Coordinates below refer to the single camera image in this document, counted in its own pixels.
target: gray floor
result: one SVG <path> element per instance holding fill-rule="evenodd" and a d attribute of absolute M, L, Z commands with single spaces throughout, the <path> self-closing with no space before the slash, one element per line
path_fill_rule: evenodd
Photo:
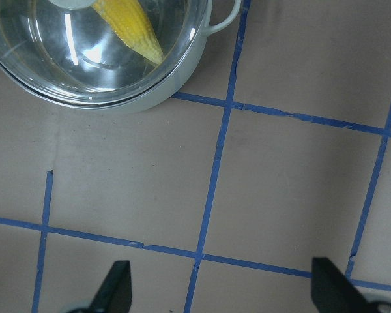
<path fill-rule="evenodd" d="M 316 312 L 314 256 L 391 299 L 391 1 L 249 3 L 141 113 L 0 71 L 0 312 L 86 301 L 115 260 L 131 312 Z"/>

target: yellow corn cob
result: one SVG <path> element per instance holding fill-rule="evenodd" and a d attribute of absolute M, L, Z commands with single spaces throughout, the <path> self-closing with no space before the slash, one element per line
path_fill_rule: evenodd
<path fill-rule="evenodd" d="M 97 0 L 93 8 L 130 49 L 155 64 L 162 62 L 162 49 L 138 0 Z"/>

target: silver screw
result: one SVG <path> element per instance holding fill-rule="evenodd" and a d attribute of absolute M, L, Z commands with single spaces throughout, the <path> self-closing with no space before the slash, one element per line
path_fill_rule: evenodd
<path fill-rule="evenodd" d="M 391 313 L 391 306 L 387 303 L 378 304 L 379 313 Z"/>

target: pot lid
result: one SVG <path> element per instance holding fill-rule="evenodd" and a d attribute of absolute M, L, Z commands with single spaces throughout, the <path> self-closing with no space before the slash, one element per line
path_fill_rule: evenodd
<path fill-rule="evenodd" d="M 0 0 L 0 66 L 50 101 L 100 108 L 180 63 L 207 0 Z"/>

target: toy corn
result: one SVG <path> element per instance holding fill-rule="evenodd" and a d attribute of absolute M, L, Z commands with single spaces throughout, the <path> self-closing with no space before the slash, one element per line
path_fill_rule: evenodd
<path fill-rule="evenodd" d="M 156 65 L 162 62 L 162 49 L 138 0 L 97 0 L 93 8 L 130 49 Z"/>

